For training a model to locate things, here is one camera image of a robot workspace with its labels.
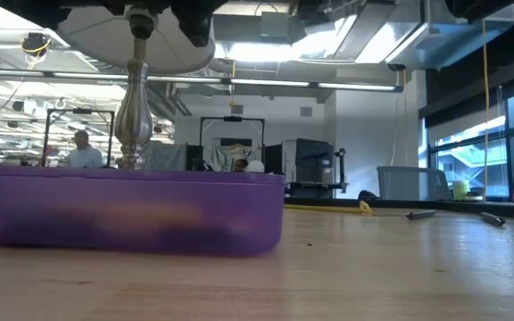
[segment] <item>metal frame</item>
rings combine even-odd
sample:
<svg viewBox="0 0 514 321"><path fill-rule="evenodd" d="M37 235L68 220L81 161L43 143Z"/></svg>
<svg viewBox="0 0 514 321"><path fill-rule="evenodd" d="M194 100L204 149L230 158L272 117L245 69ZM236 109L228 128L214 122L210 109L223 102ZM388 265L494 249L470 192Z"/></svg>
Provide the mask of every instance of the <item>metal frame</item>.
<svg viewBox="0 0 514 321"><path fill-rule="evenodd" d="M111 115L111 124L110 124L110 128L109 128L109 133L108 133L108 135L109 135L108 136L108 153L107 153L107 158L106 158L106 166L111 166L112 133L114 130L114 111L93 111L93 110L84 109L84 108L74 108L74 109L55 109L55 108L53 108L53 109L46 110L45 139L43 142L43 159L41 160L41 165L43 167L46 164L46 150L47 150L47 146L49 143L49 129L51 129L51 125L53 125L55 123L54 119L53 119L53 121L51 120L51 115L54 112L61 112L63 114L66 112L72 112L73 114L87 114L87 115L97 112L97 113Z"/></svg>
<svg viewBox="0 0 514 321"><path fill-rule="evenodd" d="M225 116L225 117L201 117L200 118L200 143L202 146L203 142L203 122L207 119L223 120L225 122L242 122L242 121L259 121L261 123L261 161L265 163L265 119L247 119L237 116Z"/></svg>

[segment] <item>wooden workbench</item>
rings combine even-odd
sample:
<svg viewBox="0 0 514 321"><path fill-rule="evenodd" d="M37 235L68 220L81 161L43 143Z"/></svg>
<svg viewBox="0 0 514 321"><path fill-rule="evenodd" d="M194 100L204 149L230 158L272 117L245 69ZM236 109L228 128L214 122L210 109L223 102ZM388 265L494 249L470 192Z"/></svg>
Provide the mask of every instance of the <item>wooden workbench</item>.
<svg viewBox="0 0 514 321"><path fill-rule="evenodd" d="M0 321L514 320L514 220L406 212L288 210L252 259L0 248Z"/></svg>

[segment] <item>marker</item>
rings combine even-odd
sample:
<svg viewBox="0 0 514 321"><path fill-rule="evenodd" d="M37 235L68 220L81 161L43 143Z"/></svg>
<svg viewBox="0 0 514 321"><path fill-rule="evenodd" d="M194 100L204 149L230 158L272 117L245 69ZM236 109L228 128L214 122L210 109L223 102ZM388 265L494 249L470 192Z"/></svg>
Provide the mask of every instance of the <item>marker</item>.
<svg viewBox="0 0 514 321"><path fill-rule="evenodd" d="M505 218L501 218L498 216L495 216L493 214L489 214L487 212L481 212L479 213L479 216L487 223L494 225L494 226L503 226L505 224Z"/></svg>
<svg viewBox="0 0 514 321"><path fill-rule="evenodd" d="M406 215L409 220L420 219L420 218L431 218L435 215L435 210L421 210L417 212L411 212Z"/></svg>

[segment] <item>yellow object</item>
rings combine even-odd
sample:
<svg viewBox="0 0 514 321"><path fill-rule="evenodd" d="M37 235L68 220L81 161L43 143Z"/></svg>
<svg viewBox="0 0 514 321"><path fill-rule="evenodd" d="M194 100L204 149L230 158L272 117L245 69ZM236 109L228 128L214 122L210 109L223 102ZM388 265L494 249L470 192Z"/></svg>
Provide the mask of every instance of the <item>yellow object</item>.
<svg viewBox="0 0 514 321"><path fill-rule="evenodd" d="M346 207L328 207L328 206L305 206L305 205L291 205L285 204L285 208L289 210L317 210L334 213L348 213L348 214L372 214L372 209L365 202L361 201L360 207L346 208Z"/></svg>
<svg viewBox="0 0 514 321"><path fill-rule="evenodd" d="M456 201L465 200L469 191L469 181L453 182L453 199Z"/></svg>

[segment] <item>person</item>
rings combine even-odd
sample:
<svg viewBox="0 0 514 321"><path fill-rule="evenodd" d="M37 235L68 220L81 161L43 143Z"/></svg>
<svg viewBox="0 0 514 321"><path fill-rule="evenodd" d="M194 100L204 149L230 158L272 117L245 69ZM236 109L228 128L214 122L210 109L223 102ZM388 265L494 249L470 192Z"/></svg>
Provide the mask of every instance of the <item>person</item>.
<svg viewBox="0 0 514 321"><path fill-rule="evenodd" d="M243 173L245 172L245 168L249 165L247 160L239 159L236 160L236 162L233 164L233 171L237 173Z"/></svg>
<svg viewBox="0 0 514 321"><path fill-rule="evenodd" d="M75 133L74 141L77 148L70 152L70 167L99 169L103 166L103 155L88 143L88 133L85 130Z"/></svg>

